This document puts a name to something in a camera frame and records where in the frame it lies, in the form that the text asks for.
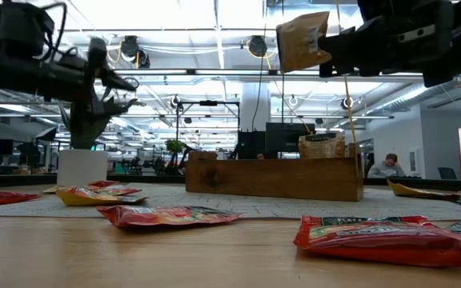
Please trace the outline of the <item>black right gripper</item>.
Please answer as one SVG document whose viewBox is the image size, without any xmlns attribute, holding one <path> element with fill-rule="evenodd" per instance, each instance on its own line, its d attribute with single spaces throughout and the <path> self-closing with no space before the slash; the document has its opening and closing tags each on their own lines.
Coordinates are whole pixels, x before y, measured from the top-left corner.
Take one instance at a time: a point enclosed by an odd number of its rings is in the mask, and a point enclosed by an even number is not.
<svg viewBox="0 0 461 288">
<path fill-rule="evenodd" d="M 420 72 L 452 76 L 448 55 L 453 48 L 454 5 L 449 0 L 357 0 L 363 18 L 359 32 L 377 53 L 381 71 Z M 353 73 L 358 55 L 357 29 L 321 37 L 319 47 L 327 60 L 321 77 Z"/>
</svg>

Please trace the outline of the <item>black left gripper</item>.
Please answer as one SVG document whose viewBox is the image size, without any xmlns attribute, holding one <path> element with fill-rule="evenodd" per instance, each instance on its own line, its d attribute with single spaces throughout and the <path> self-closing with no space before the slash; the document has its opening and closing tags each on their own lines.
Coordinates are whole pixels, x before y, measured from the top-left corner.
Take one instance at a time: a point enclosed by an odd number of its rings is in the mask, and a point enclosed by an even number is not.
<svg viewBox="0 0 461 288">
<path fill-rule="evenodd" d="M 94 94 L 94 80 L 100 79 L 104 86 L 119 90 L 136 91 L 124 78 L 119 77 L 107 65 L 106 43 L 101 38 L 90 40 L 88 59 L 67 54 L 59 61 L 40 63 L 40 95 L 45 102 L 53 98 L 67 102 L 89 102 L 88 114 L 92 116 L 115 116 L 126 113 L 136 102 L 115 102 L 99 99 Z"/>
</svg>

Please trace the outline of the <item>yellow tea packet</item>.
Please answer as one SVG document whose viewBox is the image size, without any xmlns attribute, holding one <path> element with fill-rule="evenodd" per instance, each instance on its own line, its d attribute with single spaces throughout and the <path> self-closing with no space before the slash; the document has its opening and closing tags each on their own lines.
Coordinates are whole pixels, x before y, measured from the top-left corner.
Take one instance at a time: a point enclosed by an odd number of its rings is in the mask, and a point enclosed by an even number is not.
<svg viewBox="0 0 461 288">
<path fill-rule="evenodd" d="M 134 205 L 146 201 L 146 197 L 98 194 L 82 187 L 58 189 L 55 194 L 66 206 Z"/>
<path fill-rule="evenodd" d="M 409 198 L 428 198 L 428 199 L 441 199 L 441 200 L 458 200 L 461 198 L 461 193 L 443 193 L 433 192 L 427 190 L 418 190 L 404 186 L 402 184 L 387 181 L 388 186 L 392 189 L 395 196 L 409 197 Z"/>
</svg>

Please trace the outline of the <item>wooden tea box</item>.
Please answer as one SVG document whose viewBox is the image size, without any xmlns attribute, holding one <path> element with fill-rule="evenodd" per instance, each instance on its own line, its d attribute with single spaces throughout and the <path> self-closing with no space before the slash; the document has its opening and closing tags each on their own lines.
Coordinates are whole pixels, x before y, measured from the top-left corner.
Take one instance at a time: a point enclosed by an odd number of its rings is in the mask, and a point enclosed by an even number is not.
<svg viewBox="0 0 461 288">
<path fill-rule="evenodd" d="M 363 199 L 363 178 L 354 158 L 218 160 L 213 152 L 192 150 L 186 191 L 358 202 Z"/>
</svg>

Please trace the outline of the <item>green snake plant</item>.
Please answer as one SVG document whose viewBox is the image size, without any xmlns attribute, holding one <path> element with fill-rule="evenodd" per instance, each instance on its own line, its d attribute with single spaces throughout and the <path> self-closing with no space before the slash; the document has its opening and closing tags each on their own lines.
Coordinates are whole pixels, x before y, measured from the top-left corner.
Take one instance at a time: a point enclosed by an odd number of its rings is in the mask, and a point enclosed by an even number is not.
<svg viewBox="0 0 461 288">
<path fill-rule="evenodd" d="M 107 87 L 99 99 L 108 101 L 112 88 Z M 70 112 L 67 112 L 64 105 L 58 102 L 58 108 L 62 122 L 70 132 L 70 145 L 77 150 L 90 150 L 96 143 L 98 137 L 104 132 L 108 123 L 113 117 L 119 116 L 92 116 L 88 114 L 88 103 L 72 102 Z"/>
</svg>

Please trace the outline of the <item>white plant pot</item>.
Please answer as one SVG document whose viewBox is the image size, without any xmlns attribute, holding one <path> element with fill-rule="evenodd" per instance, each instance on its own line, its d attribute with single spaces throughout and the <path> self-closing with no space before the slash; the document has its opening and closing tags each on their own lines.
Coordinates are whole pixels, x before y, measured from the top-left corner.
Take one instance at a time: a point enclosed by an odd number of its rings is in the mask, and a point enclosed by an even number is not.
<svg viewBox="0 0 461 288">
<path fill-rule="evenodd" d="M 85 186 L 106 180 L 108 154 L 101 150 L 62 150 L 58 155 L 57 184 Z"/>
</svg>

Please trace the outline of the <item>small green plant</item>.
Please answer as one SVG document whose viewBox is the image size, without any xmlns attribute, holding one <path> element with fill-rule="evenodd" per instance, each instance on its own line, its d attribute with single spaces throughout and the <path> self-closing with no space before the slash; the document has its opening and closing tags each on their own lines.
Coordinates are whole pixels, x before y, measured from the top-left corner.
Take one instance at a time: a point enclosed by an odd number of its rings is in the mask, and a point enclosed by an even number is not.
<svg viewBox="0 0 461 288">
<path fill-rule="evenodd" d="M 184 151 L 185 144 L 176 139 L 168 139 L 165 141 L 166 150 L 171 155 L 178 155 Z"/>
</svg>

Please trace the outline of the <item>white building column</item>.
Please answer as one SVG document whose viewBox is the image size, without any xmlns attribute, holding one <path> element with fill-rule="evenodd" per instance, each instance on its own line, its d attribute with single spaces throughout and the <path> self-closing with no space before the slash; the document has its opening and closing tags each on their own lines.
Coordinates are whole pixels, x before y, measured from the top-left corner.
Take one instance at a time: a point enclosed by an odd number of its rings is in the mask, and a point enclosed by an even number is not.
<svg viewBox="0 0 461 288">
<path fill-rule="evenodd" d="M 267 83 L 243 83 L 240 98 L 240 128 L 244 132 L 265 131 L 271 121 L 271 94 Z"/>
</svg>

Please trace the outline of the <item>person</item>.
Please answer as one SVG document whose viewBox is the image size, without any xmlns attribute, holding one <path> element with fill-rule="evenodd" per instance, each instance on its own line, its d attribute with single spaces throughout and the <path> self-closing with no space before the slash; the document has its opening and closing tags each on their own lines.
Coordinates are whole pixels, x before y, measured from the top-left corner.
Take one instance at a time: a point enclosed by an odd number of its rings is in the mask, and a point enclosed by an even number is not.
<svg viewBox="0 0 461 288">
<path fill-rule="evenodd" d="M 396 154 L 387 154 L 381 162 L 375 163 L 368 171 L 368 178 L 399 178 L 405 177 L 402 167 L 398 164 Z"/>
</svg>

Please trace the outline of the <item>black computer tower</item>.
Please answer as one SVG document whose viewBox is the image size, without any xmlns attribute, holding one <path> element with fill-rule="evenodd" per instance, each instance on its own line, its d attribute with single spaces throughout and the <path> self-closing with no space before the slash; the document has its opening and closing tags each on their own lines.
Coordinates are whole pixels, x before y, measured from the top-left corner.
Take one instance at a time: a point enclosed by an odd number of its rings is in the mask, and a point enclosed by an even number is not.
<svg viewBox="0 0 461 288">
<path fill-rule="evenodd" d="M 258 154 L 266 153 L 266 132 L 242 132 L 238 133 L 237 158 L 256 159 Z"/>
</svg>

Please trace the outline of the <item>grey woven placemat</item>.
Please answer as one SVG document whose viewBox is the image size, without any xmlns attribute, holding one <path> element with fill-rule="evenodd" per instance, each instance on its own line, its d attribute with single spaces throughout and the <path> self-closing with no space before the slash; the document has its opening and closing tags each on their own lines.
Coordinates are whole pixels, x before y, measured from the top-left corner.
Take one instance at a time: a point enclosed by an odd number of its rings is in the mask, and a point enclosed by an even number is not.
<svg viewBox="0 0 461 288">
<path fill-rule="evenodd" d="M 460 220 L 461 205 L 442 200 L 397 197 L 386 186 L 368 186 L 359 202 L 332 202 L 290 198 L 247 197 L 221 194 L 196 194 L 183 184 L 131 183 L 146 197 L 145 206 L 204 206 L 229 210 L 243 218 L 370 217 L 421 215 L 432 221 Z M 4 191 L 40 194 L 32 201 L 0 206 L 0 216 L 99 218 L 93 206 L 66 206 L 55 194 L 45 194 L 48 185 L 4 187 Z"/>
</svg>

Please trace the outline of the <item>black frame rig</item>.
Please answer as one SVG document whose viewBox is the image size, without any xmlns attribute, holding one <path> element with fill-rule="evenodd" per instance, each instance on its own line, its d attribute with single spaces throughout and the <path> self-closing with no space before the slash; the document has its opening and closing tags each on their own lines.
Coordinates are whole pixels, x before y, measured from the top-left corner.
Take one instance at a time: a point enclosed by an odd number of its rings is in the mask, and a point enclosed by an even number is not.
<svg viewBox="0 0 461 288">
<path fill-rule="evenodd" d="M 178 140 L 179 138 L 179 120 L 180 118 L 193 106 L 207 106 L 207 107 L 212 107 L 212 106 L 225 106 L 231 114 L 237 118 L 237 125 L 236 128 L 221 128 L 221 131 L 227 131 L 230 134 L 234 134 L 236 137 L 239 136 L 239 132 L 241 130 L 241 109 L 240 109 L 240 102 L 228 102 L 228 101 L 215 101 L 215 100 L 203 100 L 203 101 L 187 101 L 183 102 L 181 100 L 177 100 L 177 103 L 175 104 L 175 120 L 176 120 L 176 126 L 175 126 L 175 139 Z"/>
</svg>

